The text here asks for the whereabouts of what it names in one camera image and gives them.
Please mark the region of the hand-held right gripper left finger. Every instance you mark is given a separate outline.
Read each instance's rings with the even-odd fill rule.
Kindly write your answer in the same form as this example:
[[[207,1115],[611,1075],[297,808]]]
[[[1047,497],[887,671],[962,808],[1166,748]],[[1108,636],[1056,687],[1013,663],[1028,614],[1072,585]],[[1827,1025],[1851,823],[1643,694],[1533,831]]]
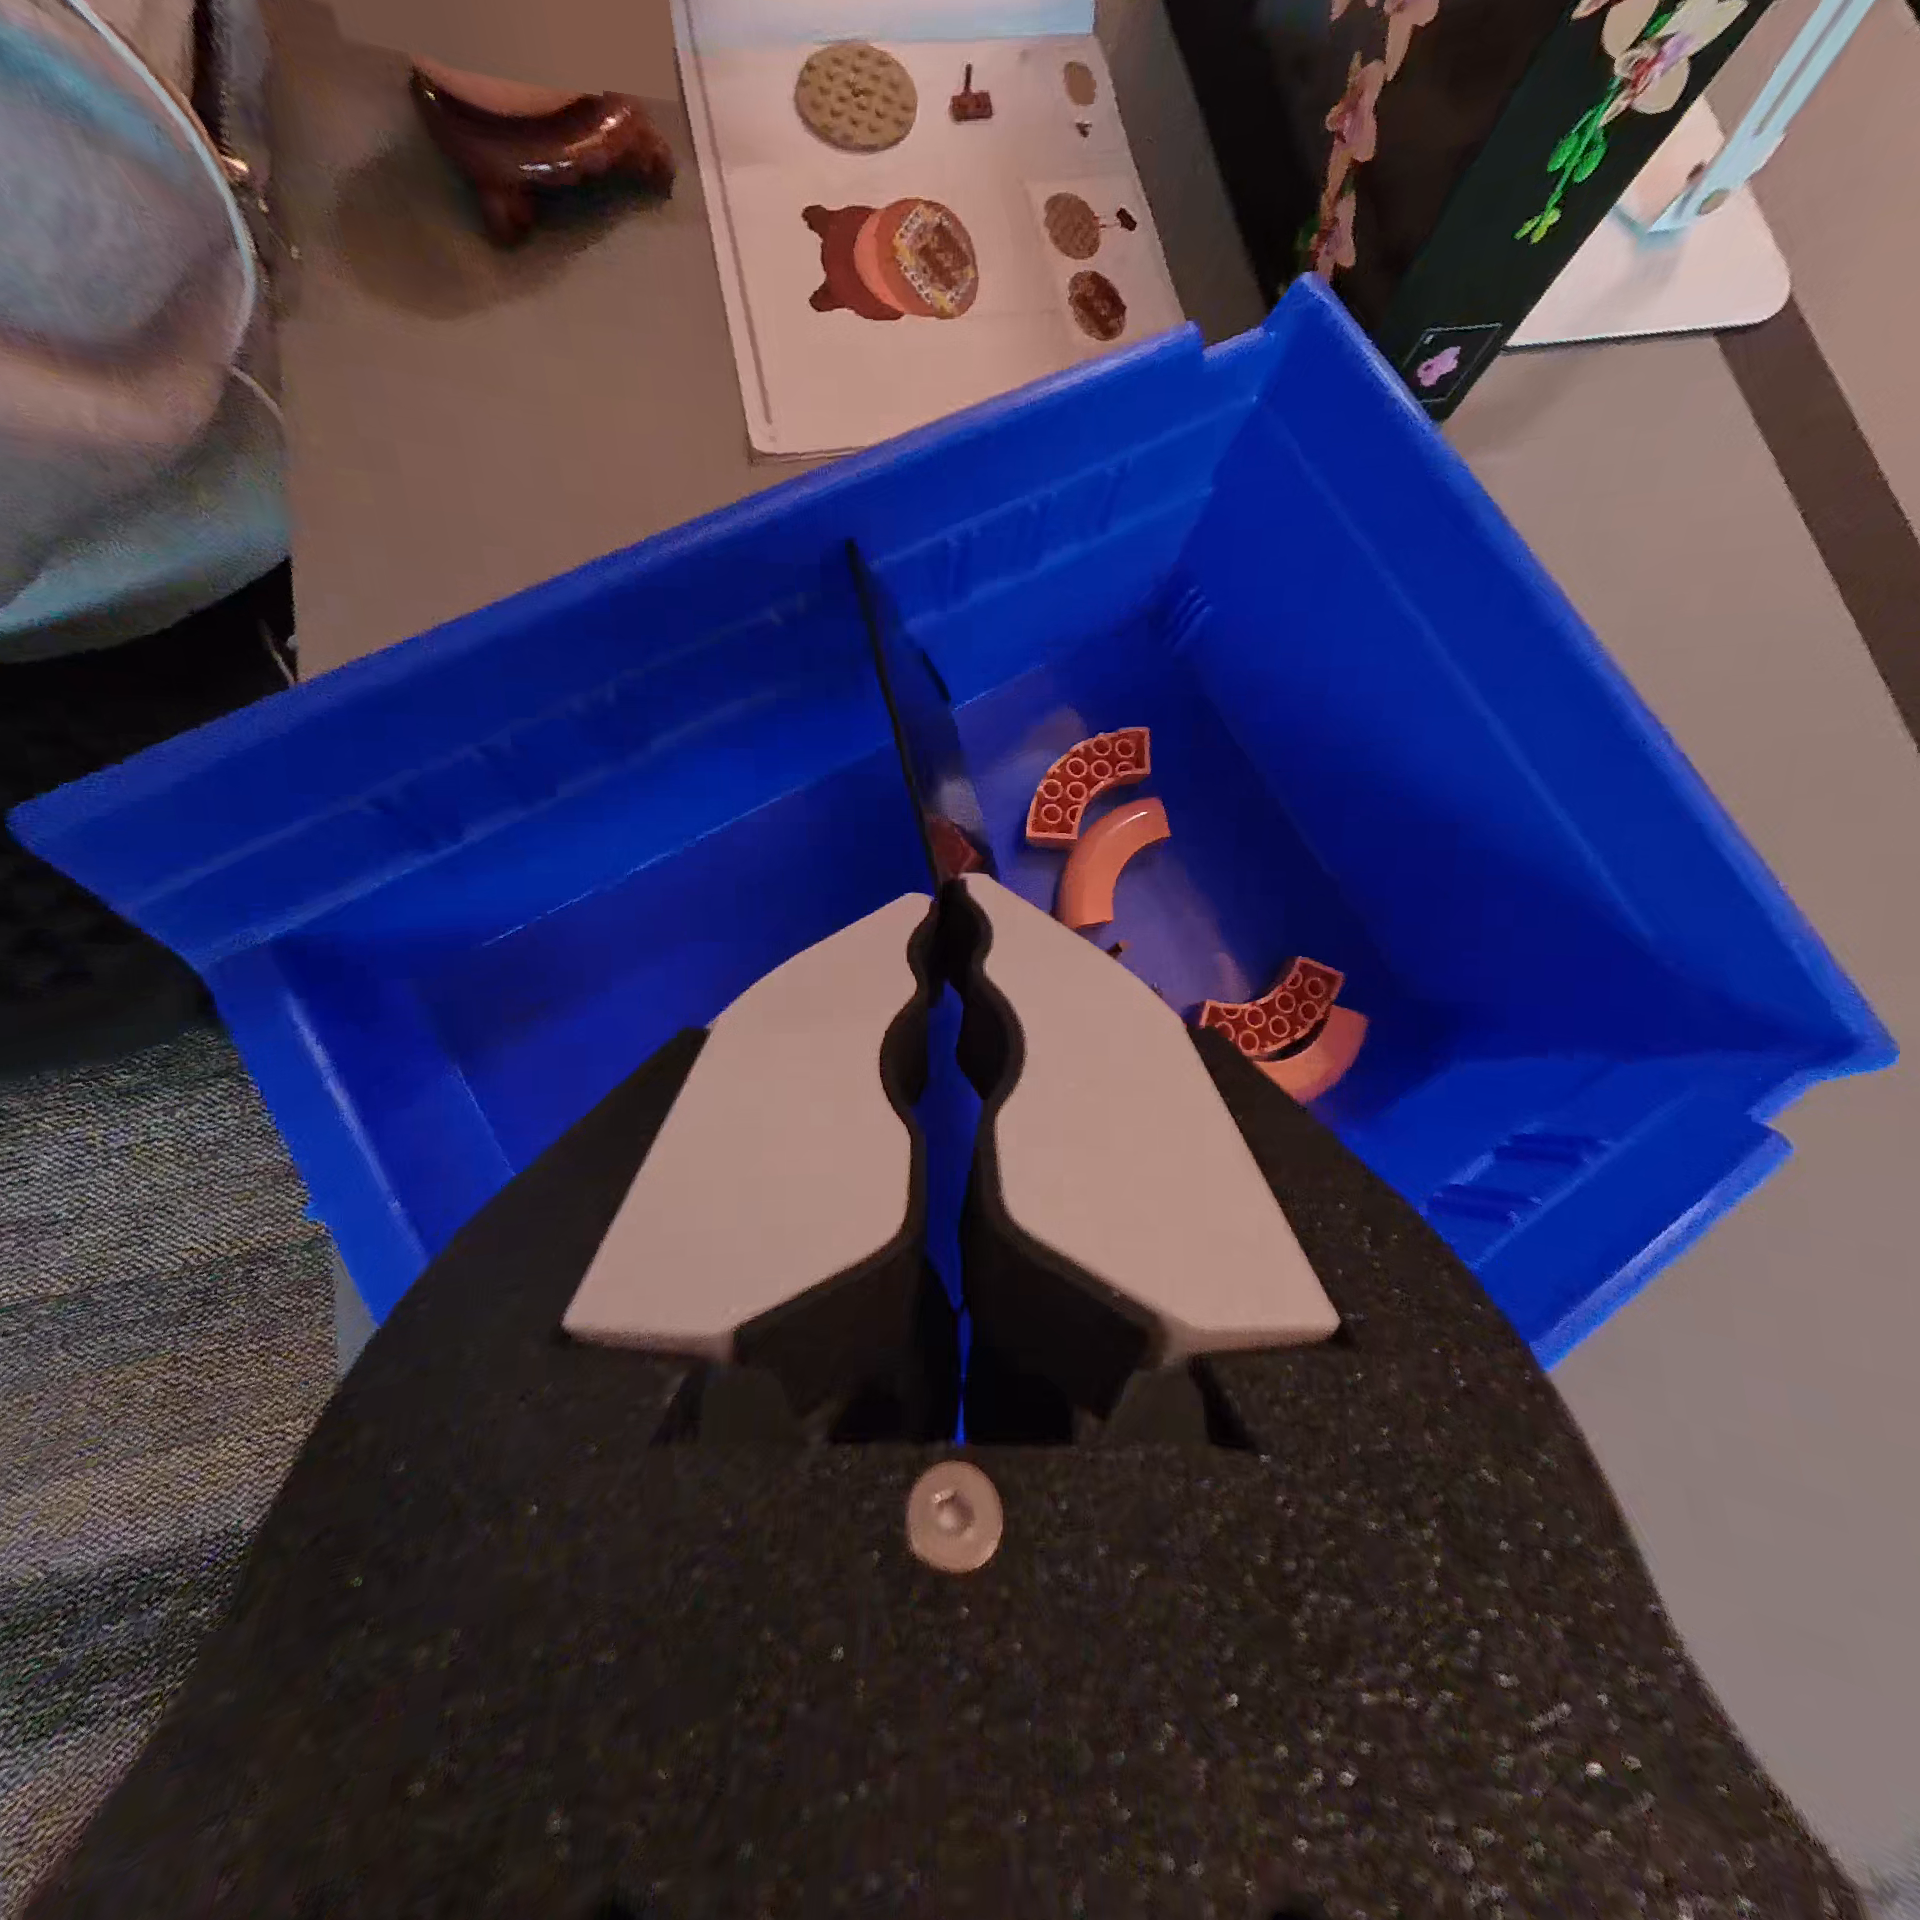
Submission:
[[[923,1272],[934,897],[901,897],[731,997],[562,1329],[739,1366],[866,1366]]]

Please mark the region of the salmon curved brick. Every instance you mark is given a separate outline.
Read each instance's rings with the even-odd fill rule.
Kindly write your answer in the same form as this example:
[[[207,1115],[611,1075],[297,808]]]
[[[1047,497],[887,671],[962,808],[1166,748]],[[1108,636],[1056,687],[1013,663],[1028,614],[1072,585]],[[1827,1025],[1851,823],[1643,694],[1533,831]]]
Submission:
[[[1296,1101],[1315,1101],[1352,1071],[1368,1020],[1334,1003],[1318,1033],[1287,1056],[1254,1057],[1254,1068]]]
[[[1072,932],[1112,924],[1121,872],[1159,843],[1166,843],[1166,815],[1156,795],[1101,812],[1068,854],[1056,918]]]

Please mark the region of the black flower print box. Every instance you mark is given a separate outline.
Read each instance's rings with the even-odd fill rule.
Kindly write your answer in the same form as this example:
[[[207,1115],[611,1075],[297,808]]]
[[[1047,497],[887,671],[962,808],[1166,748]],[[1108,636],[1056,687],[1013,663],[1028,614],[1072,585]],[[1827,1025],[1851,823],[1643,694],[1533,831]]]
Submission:
[[[1260,291],[1324,278],[1450,420],[1766,2],[1165,13]]]

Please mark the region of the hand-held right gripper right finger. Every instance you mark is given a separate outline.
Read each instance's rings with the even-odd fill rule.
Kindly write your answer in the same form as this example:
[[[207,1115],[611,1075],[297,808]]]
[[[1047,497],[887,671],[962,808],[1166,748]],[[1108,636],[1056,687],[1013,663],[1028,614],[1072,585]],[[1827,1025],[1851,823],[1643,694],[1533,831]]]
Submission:
[[[969,1081],[981,1207],[1149,1366],[1338,1329],[1180,1012],[1000,880],[969,880]]]

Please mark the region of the white instruction booklet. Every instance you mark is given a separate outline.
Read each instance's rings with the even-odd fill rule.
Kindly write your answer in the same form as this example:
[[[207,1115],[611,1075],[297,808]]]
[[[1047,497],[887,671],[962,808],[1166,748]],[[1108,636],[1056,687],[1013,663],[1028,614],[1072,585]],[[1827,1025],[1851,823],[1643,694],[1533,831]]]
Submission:
[[[750,441],[831,459],[1180,331],[1094,2],[676,2]],[[896,53],[919,120],[841,156],[791,106],[839,40]],[[972,69],[986,124],[955,124]]]

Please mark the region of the studded orange arc brick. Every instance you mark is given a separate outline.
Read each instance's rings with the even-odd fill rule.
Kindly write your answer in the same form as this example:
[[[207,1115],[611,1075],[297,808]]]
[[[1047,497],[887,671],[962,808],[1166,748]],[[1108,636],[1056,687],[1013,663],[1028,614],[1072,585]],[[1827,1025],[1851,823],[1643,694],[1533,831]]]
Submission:
[[[1340,985],[1340,968],[1298,953],[1260,997],[1201,1002],[1194,1028],[1219,1033],[1254,1064],[1296,1056],[1325,1028]]]
[[[1025,815],[1025,843],[1040,850],[1072,850],[1094,801],[1152,777],[1149,726],[1094,733],[1051,760]]]

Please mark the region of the brick pot model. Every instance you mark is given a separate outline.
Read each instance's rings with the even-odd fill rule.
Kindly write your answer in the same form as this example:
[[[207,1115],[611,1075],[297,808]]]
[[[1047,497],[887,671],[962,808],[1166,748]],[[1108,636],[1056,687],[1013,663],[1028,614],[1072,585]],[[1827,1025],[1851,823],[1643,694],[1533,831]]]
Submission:
[[[579,187],[632,183],[650,203],[676,195],[676,150],[632,93],[499,82],[434,58],[410,58],[407,93],[497,249],[522,243],[539,205]]]

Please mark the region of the tan round plate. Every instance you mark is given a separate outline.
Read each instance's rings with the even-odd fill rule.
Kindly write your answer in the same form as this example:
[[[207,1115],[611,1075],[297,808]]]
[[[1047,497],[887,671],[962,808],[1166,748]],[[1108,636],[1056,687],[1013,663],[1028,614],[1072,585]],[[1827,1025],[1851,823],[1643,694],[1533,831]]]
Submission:
[[[794,75],[791,106],[797,124],[841,156],[883,156],[919,120],[919,88],[906,67],[866,40],[810,49]]]

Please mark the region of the blue plastic bin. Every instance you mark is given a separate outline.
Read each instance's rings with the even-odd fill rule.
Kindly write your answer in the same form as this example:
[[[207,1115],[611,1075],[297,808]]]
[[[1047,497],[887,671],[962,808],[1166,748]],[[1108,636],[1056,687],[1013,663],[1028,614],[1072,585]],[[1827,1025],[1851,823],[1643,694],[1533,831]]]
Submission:
[[[1325,291],[1091,359],[13,812],[213,993],[376,1318],[640,1057],[923,889],[849,549],[972,839],[1149,733],[1106,942],[1174,1012],[1304,960],[1325,1123],[1559,1360],[1896,1039]]]

